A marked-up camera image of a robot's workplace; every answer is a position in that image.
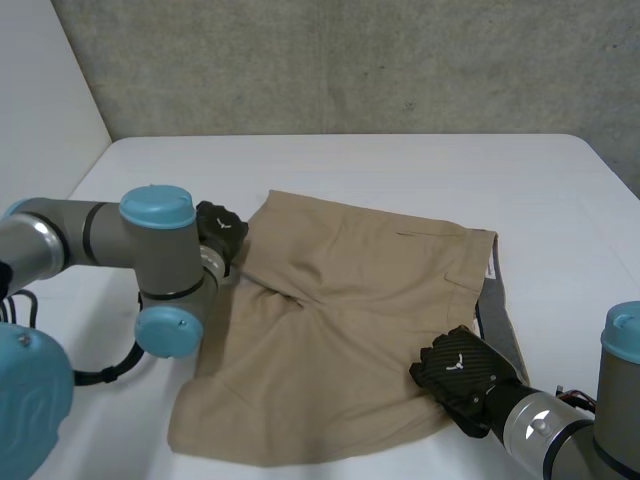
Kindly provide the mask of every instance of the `gray wall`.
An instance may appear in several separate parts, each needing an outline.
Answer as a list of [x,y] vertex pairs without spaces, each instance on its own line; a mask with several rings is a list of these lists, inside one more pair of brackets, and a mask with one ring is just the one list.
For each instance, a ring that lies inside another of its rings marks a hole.
[[639,0],[53,0],[114,139],[562,132],[640,194]]

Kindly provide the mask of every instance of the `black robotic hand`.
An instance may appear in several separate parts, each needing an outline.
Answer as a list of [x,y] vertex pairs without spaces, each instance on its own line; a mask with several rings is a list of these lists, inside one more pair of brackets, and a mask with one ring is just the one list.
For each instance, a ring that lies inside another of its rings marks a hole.
[[214,250],[225,264],[229,275],[231,261],[242,247],[249,225],[226,208],[211,202],[200,202],[196,208],[196,225],[200,244]]
[[487,402],[493,390],[505,385],[528,390],[509,361],[465,327],[439,336],[432,348],[423,348],[420,363],[411,365],[409,373],[474,438],[496,430],[499,413],[492,408],[493,402]]

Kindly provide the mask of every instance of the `concrete wall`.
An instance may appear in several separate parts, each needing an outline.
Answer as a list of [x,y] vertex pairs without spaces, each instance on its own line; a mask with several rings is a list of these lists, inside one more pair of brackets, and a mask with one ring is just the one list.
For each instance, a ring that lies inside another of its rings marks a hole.
[[53,0],[109,131],[563,132],[640,193],[638,0]]
[[0,216],[68,196],[110,143],[51,3],[0,1]]

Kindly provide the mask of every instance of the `khaki shorts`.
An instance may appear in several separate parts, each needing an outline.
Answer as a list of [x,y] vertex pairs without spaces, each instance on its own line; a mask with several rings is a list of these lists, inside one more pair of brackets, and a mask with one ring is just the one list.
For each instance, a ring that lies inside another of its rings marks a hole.
[[250,281],[216,299],[171,448],[316,463],[446,425],[409,367],[441,333],[472,326],[495,233],[282,192],[249,224]]

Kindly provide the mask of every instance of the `white tablecloth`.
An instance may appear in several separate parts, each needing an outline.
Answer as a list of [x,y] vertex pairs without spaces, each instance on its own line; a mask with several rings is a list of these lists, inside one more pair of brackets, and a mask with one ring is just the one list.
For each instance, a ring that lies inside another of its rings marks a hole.
[[[566,135],[137,138],[113,144],[72,198],[117,202],[174,184],[248,219],[269,189],[495,230],[511,316],[532,384],[596,394],[599,336],[639,296],[640,203],[582,140]],[[72,268],[34,284],[40,327],[75,368],[120,361],[133,342],[133,272]],[[115,384],[76,389],[36,479],[528,479],[490,436],[455,426],[367,457],[260,469],[171,453],[166,429],[194,359],[145,356]]]

